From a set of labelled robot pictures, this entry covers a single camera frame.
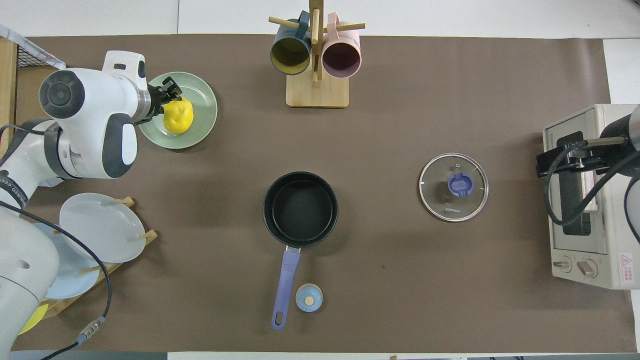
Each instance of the pink mug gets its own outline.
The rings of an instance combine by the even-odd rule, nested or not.
[[[340,31],[337,26],[347,25],[338,19],[337,13],[329,14],[322,48],[322,67],[327,74],[346,79],[360,70],[360,34],[358,30]]]

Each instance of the oven knob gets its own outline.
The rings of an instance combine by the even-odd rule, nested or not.
[[[563,256],[560,261],[554,261],[552,265],[554,268],[560,268],[564,272],[571,272],[571,259],[566,256]]]
[[[580,269],[580,272],[584,276],[590,278],[598,276],[598,265],[596,265],[595,261],[591,259],[587,261],[578,261],[576,265],[578,265],[578,269]]]

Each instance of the mug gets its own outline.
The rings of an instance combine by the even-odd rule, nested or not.
[[[322,67],[335,78],[350,78],[360,70],[362,55],[360,53],[360,34],[358,30],[340,31],[337,26],[346,25],[341,22],[337,13],[331,13],[326,25],[322,49]]]
[[[297,29],[280,25],[271,46],[271,63],[285,75],[297,75],[307,69],[311,62],[311,34],[308,32],[309,13],[302,11]]]

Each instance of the yellow object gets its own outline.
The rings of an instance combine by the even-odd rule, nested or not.
[[[20,334],[24,334],[25,332],[31,330],[32,327],[39,323],[40,320],[42,320],[42,318],[44,317],[44,314],[47,312],[48,308],[48,304],[38,306],[36,311],[33,312],[33,315],[31,315],[31,318],[29,318],[29,321],[27,321],[27,324],[22,328],[22,330],[20,330]]]
[[[164,127],[171,133],[182,134],[193,123],[193,105],[185,98],[164,106]]]

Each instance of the metal mesh basket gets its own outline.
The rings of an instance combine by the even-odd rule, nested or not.
[[[49,54],[47,51],[27,40],[24,36],[0,24],[0,37],[7,38],[18,44],[18,67],[34,67],[51,65],[57,69],[65,69],[64,61]]]

